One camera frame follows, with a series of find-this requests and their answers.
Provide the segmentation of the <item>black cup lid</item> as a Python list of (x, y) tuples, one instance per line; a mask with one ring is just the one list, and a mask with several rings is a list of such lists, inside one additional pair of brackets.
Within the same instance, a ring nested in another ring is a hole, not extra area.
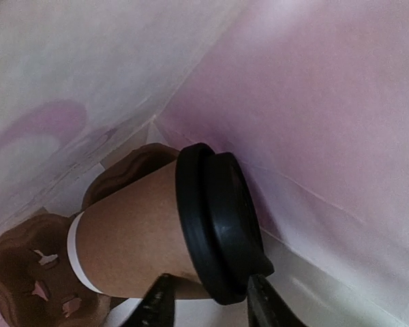
[(272, 275), (256, 209), (243, 171), (230, 152), (205, 143), (185, 147), (175, 167), (181, 228), (198, 278), (221, 305), (245, 300), (252, 275)]

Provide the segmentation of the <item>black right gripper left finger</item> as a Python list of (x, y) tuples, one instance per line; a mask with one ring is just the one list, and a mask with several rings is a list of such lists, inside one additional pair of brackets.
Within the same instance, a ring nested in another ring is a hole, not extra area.
[(173, 327), (175, 325), (175, 282), (169, 274), (160, 275), (132, 314), (126, 327)]

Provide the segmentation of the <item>single brown paper cup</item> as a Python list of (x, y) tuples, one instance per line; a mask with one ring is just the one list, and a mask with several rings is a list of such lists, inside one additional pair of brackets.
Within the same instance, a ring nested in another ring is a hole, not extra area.
[(67, 254), (84, 286), (111, 297), (141, 298), (168, 273), (174, 276), (177, 298), (209, 297), (183, 237), (175, 168), (175, 162), (165, 165), (73, 220)]

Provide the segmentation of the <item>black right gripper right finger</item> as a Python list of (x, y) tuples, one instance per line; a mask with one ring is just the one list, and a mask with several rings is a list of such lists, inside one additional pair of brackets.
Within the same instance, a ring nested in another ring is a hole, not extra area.
[(263, 275), (252, 275), (247, 287), (251, 327), (305, 327)]

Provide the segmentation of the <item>white pink paper bag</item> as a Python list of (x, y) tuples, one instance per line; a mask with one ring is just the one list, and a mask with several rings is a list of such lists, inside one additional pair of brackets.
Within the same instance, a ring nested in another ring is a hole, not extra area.
[(236, 154), (309, 324), (409, 326), (409, 1), (0, 1), (0, 233), (149, 140)]

